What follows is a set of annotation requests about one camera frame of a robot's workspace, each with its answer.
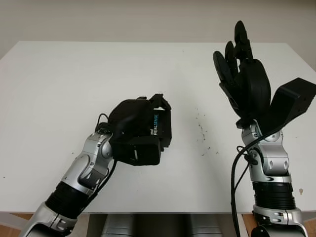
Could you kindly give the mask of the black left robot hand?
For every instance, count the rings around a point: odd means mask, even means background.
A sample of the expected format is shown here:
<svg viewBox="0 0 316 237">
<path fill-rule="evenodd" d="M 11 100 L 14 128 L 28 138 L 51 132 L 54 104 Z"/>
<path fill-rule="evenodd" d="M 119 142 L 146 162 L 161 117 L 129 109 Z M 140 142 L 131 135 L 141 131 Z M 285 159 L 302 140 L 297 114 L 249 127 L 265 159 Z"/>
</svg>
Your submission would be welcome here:
<svg viewBox="0 0 316 237">
<path fill-rule="evenodd" d="M 160 149 L 171 143 L 171 105 L 163 94 L 141 96 L 120 102 L 109 115 L 112 142 L 127 142 L 135 137 L 156 137 Z"/>
</svg>

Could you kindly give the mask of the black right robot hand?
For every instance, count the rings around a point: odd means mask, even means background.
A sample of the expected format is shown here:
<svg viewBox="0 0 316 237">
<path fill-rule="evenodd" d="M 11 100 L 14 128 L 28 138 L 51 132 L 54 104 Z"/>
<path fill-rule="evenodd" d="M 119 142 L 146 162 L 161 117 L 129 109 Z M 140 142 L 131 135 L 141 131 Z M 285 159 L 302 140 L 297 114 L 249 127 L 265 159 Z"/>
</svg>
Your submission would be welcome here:
<svg viewBox="0 0 316 237">
<path fill-rule="evenodd" d="M 237 128 L 249 126 L 268 111 L 271 87 L 263 64 L 254 59 L 250 40 L 242 21 L 235 25 L 235 43 L 227 42 L 225 54 L 213 53 L 220 87 L 239 116 Z"/>
</svg>

